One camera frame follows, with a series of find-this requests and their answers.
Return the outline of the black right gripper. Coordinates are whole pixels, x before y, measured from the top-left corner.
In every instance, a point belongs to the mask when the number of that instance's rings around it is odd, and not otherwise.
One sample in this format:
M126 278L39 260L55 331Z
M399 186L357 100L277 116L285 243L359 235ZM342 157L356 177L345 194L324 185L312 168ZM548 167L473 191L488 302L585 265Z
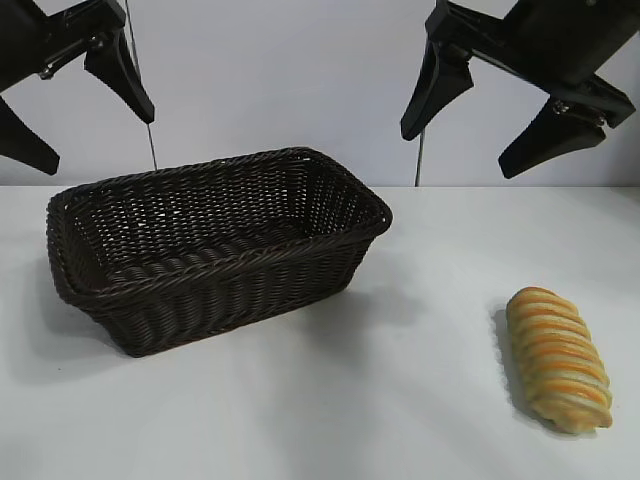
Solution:
M501 19L439 1L425 28L419 77L400 121L404 140L415 139L442 109L473 87L472 57L556 99L598 111L611 128L635 111L628 97L596 72L638 32L636 1L519 1ZM499 156L506 179L605 140L593 117L575 116L562 101L547 101Z

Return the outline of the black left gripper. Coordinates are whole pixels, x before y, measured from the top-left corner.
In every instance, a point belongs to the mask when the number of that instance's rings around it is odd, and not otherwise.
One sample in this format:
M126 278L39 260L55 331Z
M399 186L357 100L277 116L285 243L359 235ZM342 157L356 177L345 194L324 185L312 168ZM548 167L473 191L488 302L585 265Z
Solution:
M43 80L83 55L84 68L116 93L144 123L155 107L144 89L125 35L126 13L117 1L82 1L46 14L33 1L1 3L1 89L31 75ZM1 99L1 155L47 175L60 156Z

